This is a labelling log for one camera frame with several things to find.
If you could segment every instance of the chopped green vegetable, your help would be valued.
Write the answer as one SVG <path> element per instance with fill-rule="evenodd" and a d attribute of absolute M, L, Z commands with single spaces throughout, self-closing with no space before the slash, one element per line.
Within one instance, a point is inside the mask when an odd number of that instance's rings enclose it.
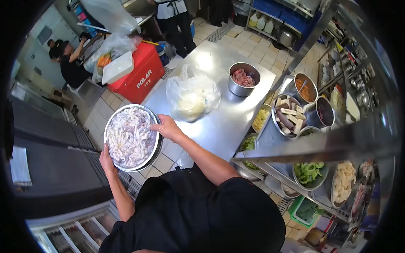
<path fill-rule="evenodd" d="M 315 218 L 317 214 L 323 213 L 323 211 L 324 210 L 314 202 L 310 201 L 309 199 L 304 199 L 295 214 L 304 221 L 312 222 L 312 219 Z"/>
<path fill-rule="evenodd" d="M 301 184 L 308 184 L 315 181 L 318 175 L 322 176 L 319 172 L 320 168 L 323 168 L 325 164 L 323 162 L 310 162 L 294 164 L 294 173 Z"/>
<path fill-rule="evenodd" d="M 247 138 L 241 146 L 241 151 L 245 151 L 245 150 L 254 150 L 254 142 L 256 141 L 257 136 L 251 136 L 249 138 Z M 256 166 L 254 166 L 251 162 L 244 162 L 245 166 L 248 167 L 251 170 L 260 170 L 259 168 L 257 168 Z"/>

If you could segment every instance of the hand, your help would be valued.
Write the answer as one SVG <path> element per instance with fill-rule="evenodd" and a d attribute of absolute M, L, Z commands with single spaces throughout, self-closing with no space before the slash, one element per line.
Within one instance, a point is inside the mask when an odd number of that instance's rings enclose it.
<path fill-rule="evenodd" d="M 179 139 L 185 136 L 185 134 L 177 126 L 172 117 L 164 114 L 158 114 L 160 124 L 154 124 L 151 126 L 151 130 L 159 131 L 159 133 L 169 140 L 177 143 Z"/>
<path fill-rule="evenodd" d="M 104 143 L 104 150 L 101 152 L 100 155 L 100 163 L 107 177 L 112 176 L 114 173 L 117 172 L 113 160 L 110 157 L 108 145 L 106 143 Z"/>

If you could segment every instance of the white styrofoam box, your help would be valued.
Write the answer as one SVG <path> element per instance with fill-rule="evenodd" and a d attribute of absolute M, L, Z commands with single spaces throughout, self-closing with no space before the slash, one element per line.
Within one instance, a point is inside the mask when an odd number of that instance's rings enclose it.
<path fill-rule="evenodd" d="M 134 70 L 132 52 L 128 51 L 104 67 L 102 72 L 102 84 L 112 84 Z"/>

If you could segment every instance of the minced meat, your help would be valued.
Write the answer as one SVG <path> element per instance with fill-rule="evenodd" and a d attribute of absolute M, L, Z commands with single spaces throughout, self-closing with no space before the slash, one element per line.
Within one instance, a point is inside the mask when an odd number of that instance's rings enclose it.
<path fill-rule="evenodd" d="M 251 76 L 246 75 L 246 72 L 242 68 L 233 72 L 232 80 L 243 87 L 250 88 L 255 86 L 254 80 Z"/>

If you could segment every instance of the raw squid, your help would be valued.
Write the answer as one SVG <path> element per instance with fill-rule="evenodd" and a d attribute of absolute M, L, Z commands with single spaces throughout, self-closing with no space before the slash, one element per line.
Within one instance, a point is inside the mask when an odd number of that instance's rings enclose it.
<path fill-rule="evenodd" d="M 114 164 L 134 168 L 149 157 L 156 141 L 152 123 L 149 113 L 138 107 L 124 109 L 113 117 L 106 142 Z"/>

